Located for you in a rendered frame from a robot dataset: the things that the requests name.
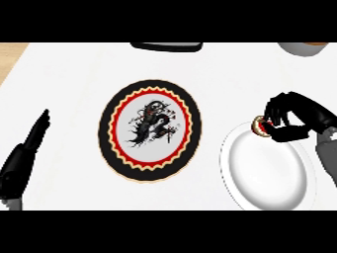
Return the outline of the plain white plate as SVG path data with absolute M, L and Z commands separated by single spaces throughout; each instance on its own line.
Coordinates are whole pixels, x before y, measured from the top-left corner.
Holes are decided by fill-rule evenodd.
M 226 135 L 219 165 L 228 193 L 244 211 L 312 209 L 316 179 L 298 142 L 257 136 L 244 123 Z

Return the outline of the grey round container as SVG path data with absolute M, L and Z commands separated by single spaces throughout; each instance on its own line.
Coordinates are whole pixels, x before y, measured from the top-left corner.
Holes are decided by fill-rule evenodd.
M 290 54 L 309 57 L 327 47 L 327 42 L 279 42 L 279 47 Z

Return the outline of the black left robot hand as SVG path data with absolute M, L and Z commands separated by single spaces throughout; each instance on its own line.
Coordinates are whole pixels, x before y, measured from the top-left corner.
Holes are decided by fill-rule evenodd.
M 23 195 L 35 154 L 49 126 L 50 116 L 49 111 L 44 111 L 32 125 L 25 141 L 15 146 L 0 169 L 0 200 L 15 200 Z

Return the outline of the black red patterned plate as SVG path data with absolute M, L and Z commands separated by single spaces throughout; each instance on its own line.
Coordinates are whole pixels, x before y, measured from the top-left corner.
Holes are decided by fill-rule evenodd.
M 125 86 L 108 102 L 97 146 L 114 172 L 137 183 L 171 177 L 193 157 L 201 137 L 191 95 L 165 80 Z

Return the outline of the black flat object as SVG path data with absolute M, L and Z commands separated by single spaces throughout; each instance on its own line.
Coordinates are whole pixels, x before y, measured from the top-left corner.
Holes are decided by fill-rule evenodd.
M 196 52 L 201 50 L 201 42 L 131 42 L 131 47 L 155 51 Z

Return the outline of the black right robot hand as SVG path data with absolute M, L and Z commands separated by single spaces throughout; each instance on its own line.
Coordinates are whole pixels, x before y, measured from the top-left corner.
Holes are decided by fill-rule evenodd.
M 301 121 L 301 126 L 293 126 L 287 119 L 293 113 Z M 263 124 L 267 135 L 275 142 L 290 142 L 309 138 L 313 130 L 324 133 L 331 127 L 337 128 L 337 116 L 309 98 L 294 92 L 279 93 L 266 103 Z

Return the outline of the white placemat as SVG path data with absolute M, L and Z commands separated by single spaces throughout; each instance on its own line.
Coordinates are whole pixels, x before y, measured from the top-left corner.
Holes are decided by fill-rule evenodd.
M 284 92 L 337 115 L 337 43 L 310 57 L 273 43 L 195 52 L 31 44 L 0 86 L 0 168 L 35 120 L 50 121 L 25 208 L 337 210 L 315 140 L 251 131 Z

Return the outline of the red frosted cupcake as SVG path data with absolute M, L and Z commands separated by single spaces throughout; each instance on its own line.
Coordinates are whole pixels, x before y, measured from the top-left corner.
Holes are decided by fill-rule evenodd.
M 270 121 L 266 121 L 262 116 L 256 116 L 251 122 L 251 131 L 257 136 L 269 137 L 270 135 L 266 132 L 263 122 L 266 122 L 269 126 L 273 124 Z

